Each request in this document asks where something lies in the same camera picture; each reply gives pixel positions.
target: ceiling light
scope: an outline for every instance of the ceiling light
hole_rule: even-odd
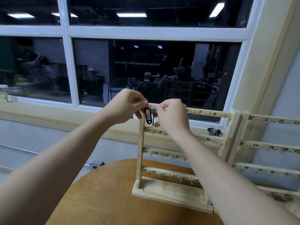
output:
[[[209,17],[216,17],[220,13],[220,11],[224,8],[224,5],[225,3],[218,3]]]
[[[145,13],[117,13],[118,17],[147,17]]]
[[[12,13],[8,14],[9,16],[17,19],[22,19],[22,18],[35,18],[34,16],[28,14],[28,13]]]
[[[55,15],[55,16],[60,16],[60,14],[58,12],[52,12],[51,13],[52,15]],[[71,13],[71,17],[78,17],[76,16],[75,14]]]

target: glass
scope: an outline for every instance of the glass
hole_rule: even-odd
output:
[[[0,0],[0,25],[60,25],[57,0]]]
[[[68,0],[72,25],[247,26],[253,0]]]
[[[71,103],[60,38],[0,37],[0,84],[9,95]]]
[[[241,43],[74,38],[73,47],[83,105],[103,107],[130,88],[150,103],[179,98],[187,107],[223,110]]]

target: wooden frame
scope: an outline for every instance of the wooden frame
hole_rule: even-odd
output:
[[[272,175],[280,175],[282,178],[285,176],[293,176],[295,178],[300,178],[300,171],[298,170],[282,169],[277,167],[262,166],[262,165],[236,161],[237,160],[236,154],[240,147],[250,147],[251,149],[263,148],[267,151],[277,150],[283,153],[294,153],[297,156],[300,156],[300,147],[281,145],[281,144],[272,144],[272,143],[266,143],[260,141],[251,141],[245,139],[243,136],[249,122],[252,123],[271,122],[271,123],[279,123],[279,124],[287,124],[287,125],[300,125],[300,120],[297,119],[272,117],[266,115],[254,115],[254,114],[249,114],[248,112],[242,112],[242,121],[240,123],[238,134],[235,138],[235,141],[232,146],[232,150],[230,152],[227,161],[228,164],[230,164],[233,168],[240,169],[241,171],[253,170],[256,172],[271,173]],[[262,191],[266,192],[271,197],[273,197],[275,200],[280,200],[284,207],[286,207],[290,212],[292,212],[298,218],[300,218],[300,190],[297,192],[297,191],[274,189],[274,188],[268,188],[262,186],[257,186],[257,187],[260,188]]]
[[[150,108],[155,109],[156,104],[151,103]],[[227,161],[230,149],[234,142],[235,130],[240,120],[240,113],[235,110],[231,110],[230,113],[214,110],[187,108],[187,113],[215,116],[228,118],[226,128],[223,136],[210,136],[207,135],[197,136],[205,144],[215,143],[218,146],[218,155],[222,160]],[[213,213],[214,208],[212,203],[208,199],[203,189],[181,185],[178,183],[162,181],[155,178],[148,178],[142,176],[142,172],[148,172],[156,174],[159,178],[160,175],[169,176],[169,179],[179,178],[180,182],[183,180],[189,180],[191,184],[193,182],[199,182],[199,179],[195,175],[183,174],[169,170],[163,170],[155,167],[143,166],[143,154],[150,153],[156,156],[171,157],[173,159],[187,160],[183,152],[170,151],[168,149],[157,149],[144,146],[144,137],[146,133],[152,133],[163,135],[167,137],[167,133],[163,130],[146,127],[145,116],[143,115],[139,124],[139,144],[138,144],[138,159],[137,159],[137,178],[132,190],[134,196],[145,197],[152,200],[161,201],[164,203],[174,204],[186,208],[195,209],[198,211]]]

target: wooden table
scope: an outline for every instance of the wooden table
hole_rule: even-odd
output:
[[[144,160],[143,165],[193,174],[189,168],[151,160]],[[217,214],[133,196],[136,169],[137,160],[127,159],[83,176],[66,192],[47,225],[223,225]]]

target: black key tag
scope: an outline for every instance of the black key tag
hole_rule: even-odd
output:
[[[147,124],[151,124],[152,123],[152,116],[151,116],[151,110],[150,110],[149,107],[145,108],[145,115],[146,115]]]

